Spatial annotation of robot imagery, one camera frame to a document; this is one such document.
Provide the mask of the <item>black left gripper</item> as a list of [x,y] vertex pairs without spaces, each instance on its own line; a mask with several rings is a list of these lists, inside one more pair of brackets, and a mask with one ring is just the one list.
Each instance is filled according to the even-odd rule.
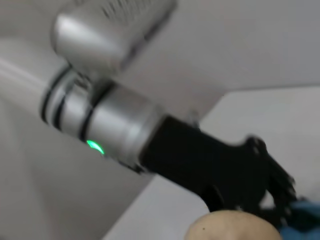
[[228,145],[173,117],[164,119],[139,158],[147,170],[198,195],[211,212],[240,207],[256,213],[268,190],[278,204],[261,206],[259,216],[287,226],[295,180],[269,153],[266,159],[249,140]]

